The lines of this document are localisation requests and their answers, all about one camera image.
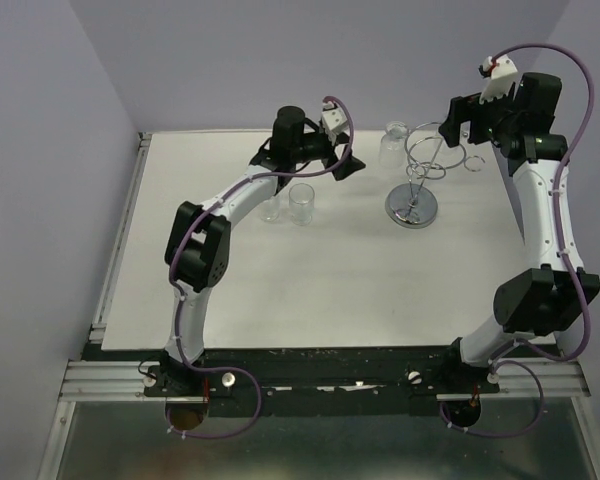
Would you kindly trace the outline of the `clear wine glass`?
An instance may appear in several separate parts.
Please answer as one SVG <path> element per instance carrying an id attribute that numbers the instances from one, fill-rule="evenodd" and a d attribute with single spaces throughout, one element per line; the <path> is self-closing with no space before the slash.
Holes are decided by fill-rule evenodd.
<path id="1" fill-rule="evenodd" d="M 405 142 L 409 127 L 401 121 L 389 122 L 380 141 L 379 164 L 388 169 L 399 168 L 406 158 Z"/>
<path id="2" fill-rule="evenodd" d="M 314 189 L 305 183 L 299 183 L 289 190 L 289 210 L 291 220 L 299 226 L 308 225 L 313 217 L 315 201 Z"/>
<path id="3" fill-rule="evenodd" d="M 280 198 L 272 196 L 258 207 L 259 218 L 267 223 L 275 222 L 280 215 Z"/>

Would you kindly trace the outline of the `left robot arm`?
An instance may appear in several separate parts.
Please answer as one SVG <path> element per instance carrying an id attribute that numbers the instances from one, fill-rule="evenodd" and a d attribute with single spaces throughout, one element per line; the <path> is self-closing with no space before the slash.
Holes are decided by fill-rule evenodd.
<path id="1" fill-rule="evenodd" d="M 167 382 L 181 395 L 194 393 L 202 380 L 195 365 L 204 352 L 204 323 L 212 289 L 229 266 L 231 235 L 251 211 L 274 198 L 294 178 L 309 178 L 318 162 L 320 175 L 342 181 L 364 169 L 353 154 L 354 127 L 344 103 L 327 96 L 321 118 L 309 119 L 296 106 L 277 112 L 270 137 L 245 172 L 228 188 L 201 203 L 182 203 L 175 214 L 164 254 L 175 304 L 165 348 L 175 362 Z"/>

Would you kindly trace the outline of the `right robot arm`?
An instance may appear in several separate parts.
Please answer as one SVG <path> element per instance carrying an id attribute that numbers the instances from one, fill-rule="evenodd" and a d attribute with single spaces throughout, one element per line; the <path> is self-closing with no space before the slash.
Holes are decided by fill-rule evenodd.
<path id="1" fill-rule="evenodd" d="M 526 269 L 496 290 L 492 316 L 456 341 L 458 357 L 444 362 L 440 379 L 460 392 L 476 380 L 475 367 L 493 365 L 506 348 L 564 332 L 600 291 L 586 271 L 573 236 L 568 196 L 566 138 L 551 133 L 561 80 L 543 73 L 486 74 L 482 92 L 455 97 L 439 129 L 458 145 L 469 123 L 469 142 L 489 142 L 507 161 L 521 208 Z"/>

